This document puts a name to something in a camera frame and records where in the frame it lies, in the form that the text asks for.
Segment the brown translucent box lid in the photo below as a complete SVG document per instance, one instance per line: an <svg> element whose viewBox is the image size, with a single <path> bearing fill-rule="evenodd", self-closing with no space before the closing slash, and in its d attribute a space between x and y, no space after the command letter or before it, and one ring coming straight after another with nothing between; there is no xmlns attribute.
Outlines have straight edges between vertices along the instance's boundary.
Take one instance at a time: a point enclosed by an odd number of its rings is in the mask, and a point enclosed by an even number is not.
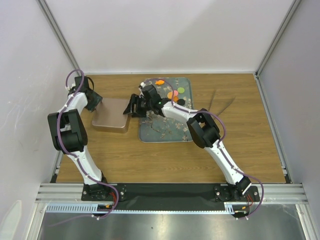
<svg viewBox="0 0 320 240"><path fill-rule="evenodd" d="M130 116L124 115L123 112L128 106L129 100L121 98L106 98L102 99L94 111L92 122L97 124L116 124L130 123Z"/></svg>

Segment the clear box with paper cups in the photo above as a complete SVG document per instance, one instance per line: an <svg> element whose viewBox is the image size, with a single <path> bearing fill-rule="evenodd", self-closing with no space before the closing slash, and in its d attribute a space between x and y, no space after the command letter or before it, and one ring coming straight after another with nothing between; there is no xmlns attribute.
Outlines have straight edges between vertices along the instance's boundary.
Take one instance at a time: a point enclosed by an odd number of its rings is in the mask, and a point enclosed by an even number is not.
<svg viewBox="0 0 320 240"><path fill-rule="evenodd" d="M121 123L120 125L116 124L97 124L96 122L92 122L92 127L100 132L108 132L108 133L117 133L117 134L125 134L128 132L129 124L127 122Z"/></svg>

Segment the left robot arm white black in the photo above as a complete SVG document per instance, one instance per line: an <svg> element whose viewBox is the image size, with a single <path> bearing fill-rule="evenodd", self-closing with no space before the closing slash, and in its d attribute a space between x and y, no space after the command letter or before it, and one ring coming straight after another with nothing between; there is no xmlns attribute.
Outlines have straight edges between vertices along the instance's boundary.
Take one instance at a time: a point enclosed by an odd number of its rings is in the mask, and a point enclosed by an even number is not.
<svg viewBox="0 0 320 240"><path fill-rule="evenodd" d="M77 76L68 89L67 102L55 113L47 116L54 148L68 156L83 177L83 201L116 199L103 172L96 166L88 150L88 135L81 119L84 109L94 112L103 98L94 91L90 77Z"/></svg>

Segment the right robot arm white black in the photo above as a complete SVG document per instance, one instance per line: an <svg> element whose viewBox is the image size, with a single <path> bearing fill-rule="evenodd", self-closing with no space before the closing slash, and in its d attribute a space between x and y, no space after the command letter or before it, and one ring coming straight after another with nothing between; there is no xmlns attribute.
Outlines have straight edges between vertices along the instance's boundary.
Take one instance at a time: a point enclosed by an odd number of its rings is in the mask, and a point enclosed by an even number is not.
<svg viewBox="0 0 320 240"><path fill-rule="evenodd" d="M204 149L221 169L236 201L248 196L252 185L249 177L241 171L224 146L224 137L214 119L217 117L205 110L180 106L172 99L161 97L153 85L139 86L140 94L132 94L123 114L133 118L145 118L148 111L163 118L171 118L186 124L193 142Z"/></svg>

